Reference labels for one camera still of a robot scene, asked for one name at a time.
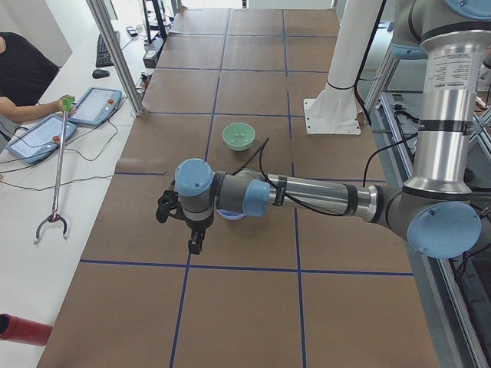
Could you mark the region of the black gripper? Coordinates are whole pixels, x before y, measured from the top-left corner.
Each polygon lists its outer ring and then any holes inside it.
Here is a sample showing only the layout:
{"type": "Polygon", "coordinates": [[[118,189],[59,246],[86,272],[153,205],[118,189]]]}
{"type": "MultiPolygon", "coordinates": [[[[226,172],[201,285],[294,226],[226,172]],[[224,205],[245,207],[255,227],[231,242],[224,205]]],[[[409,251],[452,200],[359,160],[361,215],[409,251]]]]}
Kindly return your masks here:
{"type": "Polygon", "coordinates": [[[192,220],[183,215],[183,221],[192,230],[188,241],[189,253],[200,254],[203,249],[204,231],[212,225],[214,214],[210,214],[205,219],[201,220],[192,220]]]}

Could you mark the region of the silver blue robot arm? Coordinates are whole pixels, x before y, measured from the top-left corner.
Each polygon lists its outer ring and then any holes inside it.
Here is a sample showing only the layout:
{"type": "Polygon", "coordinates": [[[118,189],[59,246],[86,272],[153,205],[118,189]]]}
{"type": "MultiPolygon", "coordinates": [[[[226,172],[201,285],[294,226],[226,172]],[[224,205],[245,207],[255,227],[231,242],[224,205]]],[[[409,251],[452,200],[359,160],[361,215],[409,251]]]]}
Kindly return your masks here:
{"type": "Polygon", "coordinates": [[[490,43],[488,1],[399,1],[395,49],[427,55],[417,150],[411,177],[400,187],[364,188],[243,169],[213,171],[188,159],[175,172],[172,209],[192,231],[188,248],[202,249],[218,209],[260,217],[269,205],[290,205],[322,215],[357,216],[399,235],[432,258],[453,258],[471,249],[481,221],[469,204],[464,182],[479,69],[490,43]]]}

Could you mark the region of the person's hand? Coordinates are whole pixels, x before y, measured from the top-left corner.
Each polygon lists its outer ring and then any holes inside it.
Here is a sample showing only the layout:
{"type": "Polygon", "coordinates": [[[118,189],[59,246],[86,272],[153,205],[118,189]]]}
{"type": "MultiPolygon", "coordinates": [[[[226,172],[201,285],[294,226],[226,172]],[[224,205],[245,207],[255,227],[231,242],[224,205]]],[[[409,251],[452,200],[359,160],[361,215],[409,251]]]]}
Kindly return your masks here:
{"type": "Polygon", "coordinates": [[[64,95],[56,101],[56,111],[67,111],[70,115],[76,112],[75,97],[72,95],[64,95]]]}

